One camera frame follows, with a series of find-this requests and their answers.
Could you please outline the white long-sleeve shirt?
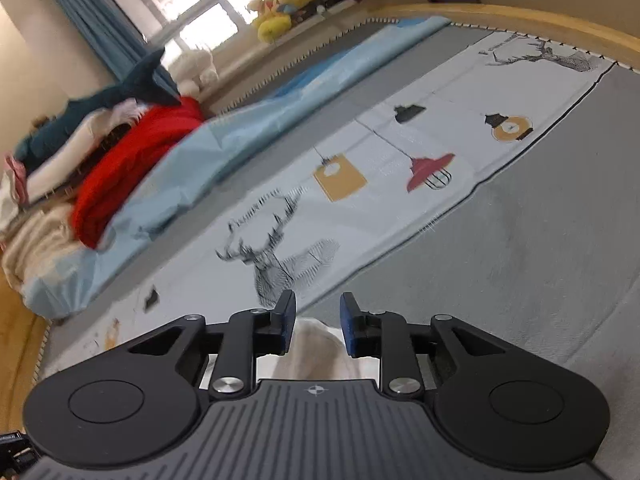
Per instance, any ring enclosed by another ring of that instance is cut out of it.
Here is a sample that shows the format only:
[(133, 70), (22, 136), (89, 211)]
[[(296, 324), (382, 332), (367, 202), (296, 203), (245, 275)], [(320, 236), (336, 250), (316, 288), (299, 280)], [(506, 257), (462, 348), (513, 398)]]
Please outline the white long-sleeve shirt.
[(255, 379), (380, 381), (375, 358), (354, 359), (347, 354), (342, 332), (316, 318), (295, 322), (290, 348), (284, 356), (267, 354), (255, 360)]

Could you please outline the grey printed bed sheet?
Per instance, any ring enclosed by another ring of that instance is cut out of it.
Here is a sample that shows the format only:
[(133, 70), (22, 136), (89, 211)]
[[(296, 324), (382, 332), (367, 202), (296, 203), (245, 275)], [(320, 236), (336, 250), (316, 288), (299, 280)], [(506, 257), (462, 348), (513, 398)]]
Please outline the grey printed bed sheet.
[(449, 26), (320, 108), (212, 186), (57, 327), (51, 375), (187, 313), (224, 322), (257, 304), (266, 258), (332, 256), (296, 274), (298, 314), (448, 313), (564, 365), (605, 394), (598, 465), (639, 474), (639, 76), (508, 32)]

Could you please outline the light blue duvet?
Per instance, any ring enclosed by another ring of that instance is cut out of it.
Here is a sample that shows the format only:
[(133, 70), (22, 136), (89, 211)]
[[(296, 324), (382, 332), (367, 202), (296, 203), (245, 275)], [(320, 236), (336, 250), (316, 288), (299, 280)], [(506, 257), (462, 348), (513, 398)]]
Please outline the light blue duvet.
[(165, 155), (114, 215), (102, 248), (81, 248), (22, 289), (26, 307), (54, 320), (84, 310), (209, 190), (318, 108), (447, 27), (442, 16), (389, 20), (358, 44), (295, 76), (265, 99), (195, 129)]

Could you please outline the red blanket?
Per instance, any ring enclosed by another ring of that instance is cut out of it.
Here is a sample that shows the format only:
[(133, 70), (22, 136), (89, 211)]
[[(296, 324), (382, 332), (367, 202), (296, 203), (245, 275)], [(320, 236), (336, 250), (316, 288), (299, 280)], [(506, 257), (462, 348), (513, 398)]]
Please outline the red blanket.
[(70, 215), (75, 237), (97, 248), (111, 218), (146, 175), (203, 122), (200, 104), (190, 96), (177, 106), (152, 106), (82, 182)]

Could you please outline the cream folded blanket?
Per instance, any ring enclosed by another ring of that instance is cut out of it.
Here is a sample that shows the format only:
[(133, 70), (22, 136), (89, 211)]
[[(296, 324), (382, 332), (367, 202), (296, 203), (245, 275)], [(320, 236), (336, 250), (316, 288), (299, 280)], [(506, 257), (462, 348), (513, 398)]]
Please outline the cream folded blanket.
[(70, 227), (85, 176), (149, 109), (134, 100), (89, 114), (34, 172), (8, 155), (1, 170), (1, 267), (19, 292), (53, 260), (80, 247)]

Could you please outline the white plush toy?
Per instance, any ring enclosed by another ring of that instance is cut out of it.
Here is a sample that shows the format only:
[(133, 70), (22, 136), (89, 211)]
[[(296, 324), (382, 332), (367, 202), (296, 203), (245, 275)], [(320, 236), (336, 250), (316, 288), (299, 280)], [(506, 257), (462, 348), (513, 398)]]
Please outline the white plush toy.
[(219, 79), (213, 55), (206, 50), (181, 53), (169, 64), (167, 70), (180, 96), (190, 96), (193, 99)]

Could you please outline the teal shark plush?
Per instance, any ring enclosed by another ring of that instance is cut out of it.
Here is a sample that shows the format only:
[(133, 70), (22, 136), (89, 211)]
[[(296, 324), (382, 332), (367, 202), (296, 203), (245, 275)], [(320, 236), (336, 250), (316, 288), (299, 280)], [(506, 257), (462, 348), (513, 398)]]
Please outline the teal shark plush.
[(24, 166), (26, 174), (36, 170), (62, 148), (82, 121), (97, 110), (110, 110), (129, 99), (145, 104), (178, 105), (180, 100), (177, 91), (166, 89), (154, 79), (156, 70), (162, 66), (160, 61), (164, 54), (165, 48), (156, 49), (137, 62), (118, 84), (106, 87), (92, 96), (69, 100), (61, 115), (21, 140), (13, 157)]

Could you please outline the blue curtain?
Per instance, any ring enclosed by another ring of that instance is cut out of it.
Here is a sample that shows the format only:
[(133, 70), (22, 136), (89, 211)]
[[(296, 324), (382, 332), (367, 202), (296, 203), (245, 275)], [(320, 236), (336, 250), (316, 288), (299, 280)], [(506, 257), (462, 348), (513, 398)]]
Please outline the blue curtain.
[(115, 0), (55, 1), (116, 79), (124, 79), (152, 51)]

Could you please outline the yellow plush toy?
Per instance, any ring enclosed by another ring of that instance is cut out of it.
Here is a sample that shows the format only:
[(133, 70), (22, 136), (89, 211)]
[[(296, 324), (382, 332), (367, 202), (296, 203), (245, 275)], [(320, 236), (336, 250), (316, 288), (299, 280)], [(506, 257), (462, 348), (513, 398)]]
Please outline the yellow plush toy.
[(250, 0), (246, 10), (256, 13), (252, 27), (263, 44), (273, 44), (294, 26), (294, 15), (314, 0)]

